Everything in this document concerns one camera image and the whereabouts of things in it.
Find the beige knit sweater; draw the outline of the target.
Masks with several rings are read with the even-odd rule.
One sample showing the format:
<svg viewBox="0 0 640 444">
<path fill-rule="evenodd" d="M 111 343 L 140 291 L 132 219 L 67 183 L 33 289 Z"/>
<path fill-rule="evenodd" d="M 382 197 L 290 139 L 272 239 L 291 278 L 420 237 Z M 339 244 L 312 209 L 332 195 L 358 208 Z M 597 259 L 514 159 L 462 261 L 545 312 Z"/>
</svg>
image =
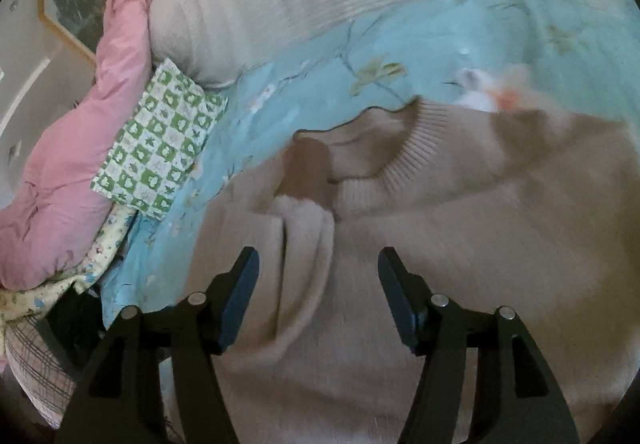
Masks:
<svg viewBox="0 0 640 444">
<path fill-rule="evenodd" d="M 392 247 L 464 308 L 510 305 L 583 440 L 639 367 L 639 157 L 626 124 L 428 100 L 300 131 L 208 204 L 186 292 L 259 277 L 215 368 L 244 443 L 393 443 L 421 363 L 380 281 Z"/>
</svg>

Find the plaid grey cloth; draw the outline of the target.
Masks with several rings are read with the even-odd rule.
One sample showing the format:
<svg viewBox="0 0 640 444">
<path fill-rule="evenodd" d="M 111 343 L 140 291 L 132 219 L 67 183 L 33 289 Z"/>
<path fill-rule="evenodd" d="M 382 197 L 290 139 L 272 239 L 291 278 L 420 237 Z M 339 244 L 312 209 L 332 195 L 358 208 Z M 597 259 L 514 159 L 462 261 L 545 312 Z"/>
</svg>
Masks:
<svg viewBox="0 0 640 444">
<path fill-rule="evenodd" d="M 42 419 L 58 430 L 76 383 L 40 336 L 37 319 L 25 317 L 9 322 L 4 345 L 17 384 Z"/>
</svg>

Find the yellow floral cloth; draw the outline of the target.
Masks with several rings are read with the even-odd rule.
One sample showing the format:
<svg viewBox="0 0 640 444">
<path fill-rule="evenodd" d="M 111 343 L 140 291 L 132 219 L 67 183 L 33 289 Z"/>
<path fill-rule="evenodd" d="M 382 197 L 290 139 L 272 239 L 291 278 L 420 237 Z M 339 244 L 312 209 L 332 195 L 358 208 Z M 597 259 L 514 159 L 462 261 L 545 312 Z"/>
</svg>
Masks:
<svg viewBox="0 0 640 444">
<path fill-rule="evenodd" d="M 133 208 L 114 204 L 89 251 L 78 265 L 56 273 L 42 285 L 25 292 L 1 293 L 1 326 L 23 317 L 43 316 L 67 290 L 89 290 L 107 271 L 136 216 Z"/>
</svg>

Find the pink quilted blanket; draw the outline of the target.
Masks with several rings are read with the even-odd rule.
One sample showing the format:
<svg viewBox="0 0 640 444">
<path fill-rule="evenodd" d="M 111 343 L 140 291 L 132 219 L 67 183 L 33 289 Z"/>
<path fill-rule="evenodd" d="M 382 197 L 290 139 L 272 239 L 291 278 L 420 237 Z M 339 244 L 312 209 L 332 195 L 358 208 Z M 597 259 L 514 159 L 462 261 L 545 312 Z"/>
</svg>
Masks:
<svg viewBox="0 0 640 444">
<path fill-rule="evenodd" d="M 41 134 L 1 211 L 1 286 L 31 290 L 87 254 L 112 208 L 90 183 L 151 77 L 152 0 L 107 0 L 93 85 Z"/>
</svg>

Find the green white patterned pillow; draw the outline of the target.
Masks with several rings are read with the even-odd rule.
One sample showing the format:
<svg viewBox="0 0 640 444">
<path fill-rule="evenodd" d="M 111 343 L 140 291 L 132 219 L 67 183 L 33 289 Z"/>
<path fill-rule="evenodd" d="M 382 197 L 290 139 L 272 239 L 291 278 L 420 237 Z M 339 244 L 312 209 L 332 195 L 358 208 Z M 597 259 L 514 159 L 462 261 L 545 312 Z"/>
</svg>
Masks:
<svg viewBox="0 0 640 444">
<path fill-rule="evenodd" d="M 164 60 L 116 135 L 92 190 L 163 219 L 227 107 L 225 97 L 204 90 Z"/>
</svg>

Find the light blue floral bedsheet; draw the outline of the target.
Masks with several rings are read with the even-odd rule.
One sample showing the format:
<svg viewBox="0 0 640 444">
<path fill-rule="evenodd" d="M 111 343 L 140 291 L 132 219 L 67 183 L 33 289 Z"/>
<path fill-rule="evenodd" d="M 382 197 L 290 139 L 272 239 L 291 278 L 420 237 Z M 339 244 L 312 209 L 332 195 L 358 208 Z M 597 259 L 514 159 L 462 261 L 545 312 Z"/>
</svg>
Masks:
<svg viewBox="0 0 640 444">
<path fill-rule="evenodd" d="M 460 95 L 459 70 L 527 66 L 553 104 L 639 121 L 634 0 L 414 0 L 362 14 L 244 71 L 224 90 L 209 133 L 167 216 L 138 216 L 124 260 L 105 273 L 105 323 L 127 305 L 155 311 L 180 294 L 206 204 L 302 129 L 328 130 L 364 108 Z"/>
</svg>

